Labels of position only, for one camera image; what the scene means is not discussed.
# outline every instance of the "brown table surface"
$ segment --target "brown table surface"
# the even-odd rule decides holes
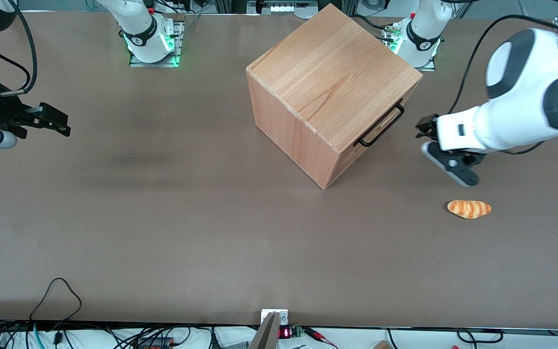
[[[414,125],[449,108],[487,21],[453,20],[406,115],[320,190],[255,128],[245,67],[303,21],[203,16],[177,69],[128,68],[107,13],[28,13],[35,89],[69,114],[0,151],[0,318],[27,318],[66,278],[83,320],[558,329],[558,138],[502,153],[464,188],[420,152]],[[485,101],[483,43],[457,110]],[[31,66],[18,22],[0,51]],[[22,75],[0,61],[0,81]],[[492,213],[465,221],[452,199]],[[57,285],[38,318],[75,307]]]

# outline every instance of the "wood grain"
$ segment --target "wood grain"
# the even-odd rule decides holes
[[[338,153],[421,78],[334,6],[248,69]]]
[[[247,80],[255,125],[321,188],[326,189],[339,155],[257,81],[250,76]]]
[[[256,125],[327,188],[392,122],[421,73],[333,6],[247,67]]]

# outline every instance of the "black metal handle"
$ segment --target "black metal handle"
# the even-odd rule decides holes
[[[352,146],[357,145],[357,143],[360,143],[362,146],[372,146],[372,144],[374,144],[376,141],[378,141],[380,136],[385,134],[385,132],[387,132],[387,130],[391,126],[393,126],[393,124],[403,115],[404,109],[403,109],[403,106],[400,104],[402,102],[402,100],[403,99],[400,99],[393,108],[389,109],[389,111],[387,111],[381,117],[379,117],[379,119],[370,128],[368,128],[365,131],[365,133],[363,133],[363,135],[358,139],[358,141],[356,141]],[[376,136],[376,138],[372,139],[371,142],[366,142],[365,138],[370,134],[371,131],[373,131],[385,119],[385,117],[387,115],[389,115],[389,113],[391,113],[393,111],[394,108],[397,108],[397,110],[399,110],[399,115],[397,115],[397,117],[395,119],[393,119],[393,121],[391,121],[390,124],[387,125],[386,128],[384,130],[382,130],[382,132],[380,132]]]

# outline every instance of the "metal bracket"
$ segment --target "metal bracket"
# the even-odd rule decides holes
[[[262,309],[262,324],[248,349],[277,349],[279,328],[288,324],[288,309]]]
[[[279,320],[281,326],[288,325],[288,309],[262,309],[261,316],[260,316],[260,323],[264,322],[266,316],[270,312],[277,312],[279,313]]]

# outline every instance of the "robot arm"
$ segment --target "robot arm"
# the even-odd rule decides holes
[[[440,44],[440,35],[452,14],[451,4],[441,0],[419,0],[415,16],[400,22],[397,55],[416,68],[425,66]]]
[[[488,63],[489,101],[466,111],[423,118],[421,150],[462,185],[487,153],[558,136],[558,33],[526,29],[496,49]]]
[[[128,49],[141,62],[155,63],[175,50],[173,20],[150,14],[141,0],[97,0],[122,28]]]
[[[139,0],[99,0],[118,21],[128,48],[144,63],[162,60],[175,50],[173,20],[150,14]],[[0,0],[0,31],[7,29],[17,16],[18,7],[10,0]],[[68,115],[46,103],[36,108],[23,104],[14,91],[0,83],[0,149],[13,148],[17,138],[25,139],[24,127],[49,128],[68,137]]]

